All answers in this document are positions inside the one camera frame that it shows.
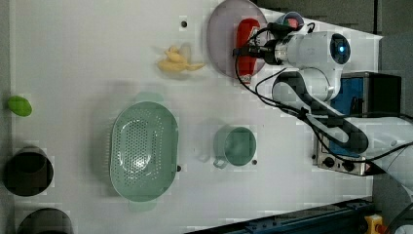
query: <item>red object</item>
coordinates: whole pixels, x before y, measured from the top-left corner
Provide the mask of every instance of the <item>red object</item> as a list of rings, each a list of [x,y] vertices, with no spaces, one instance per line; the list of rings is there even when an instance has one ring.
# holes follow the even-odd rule
[[[294,29],[298,28],[298,20],[297,19],[287,19],[288,25]]]
[[[387,230],[387,226],[385,226],[385,225],[376,225],[376,231],[378,232],[378,233],[381,233],[381,234],[384,234],[385,232],[386,232],[386,230]]]
[[[237,48],[245,45],[246,41],[253,36],[259,30],[259,22],[256,19],[243,19],[238,25],[237,30]],[[239,57],[238,58],[238,70],[241,79],[244,83],[249,84],[251,82],[251,76],[254,72],[256,58],[252,57]]]

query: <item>handle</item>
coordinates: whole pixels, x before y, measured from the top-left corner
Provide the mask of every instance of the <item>handle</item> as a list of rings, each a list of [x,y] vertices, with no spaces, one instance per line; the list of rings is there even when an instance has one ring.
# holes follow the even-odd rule
[[[213,166],[219,168],[219,169],[224,169],[227,166],[228,162],[222,159],[215,159],[213,161]]]

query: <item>cable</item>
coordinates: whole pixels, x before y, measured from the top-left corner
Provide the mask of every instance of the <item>cable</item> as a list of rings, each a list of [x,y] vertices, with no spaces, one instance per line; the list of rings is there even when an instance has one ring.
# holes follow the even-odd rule
[[[386,228],[385,234],[390,234],[393,226],[395,226],[397,224],[397,222],[404,216],[406,215],[407,212],[410,211],[410,209],[413,208],[413,203],[410,203],[410,205],[408,205],[406,208],[403,209],[403,211],[400,212],[400,214],[398,214],[390,223],[390,225],[388,226],[388,228]]]

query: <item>cup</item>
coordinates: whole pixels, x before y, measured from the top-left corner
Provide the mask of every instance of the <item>cup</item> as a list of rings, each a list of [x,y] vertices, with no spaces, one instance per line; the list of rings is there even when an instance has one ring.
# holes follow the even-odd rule
[[[215,161],[213,166],[224,169],[228,163],[240,167],[251,161],[256,150],[256,139],[245,127],[224,126],[213,140]]]
[[[295,29],[295,31],[299,31],[303,26],[304,26],[304,19],[301,17],[300,14],[296,12],[289,12],[282,17],[278,18],[276,20],[276,23],[278,24],[284,24],[286,20],[288,19],[295,19],[298,22],[298,27]]]
[[[45,152],[29,146],[6,164],[3,180],[10,192],[28,197],[43,192],[51,184],[53,176],[54,169]]]

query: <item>dark gray bowl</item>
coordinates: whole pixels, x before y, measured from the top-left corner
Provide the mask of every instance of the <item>dark gray bowl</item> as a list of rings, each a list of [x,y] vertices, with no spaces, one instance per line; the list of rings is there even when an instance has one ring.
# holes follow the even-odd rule
[[[10,192],[28,197],[43,192],[53,176],[54,169],[46,154],[37,147],[25,147],[6,164],[3,182]]]

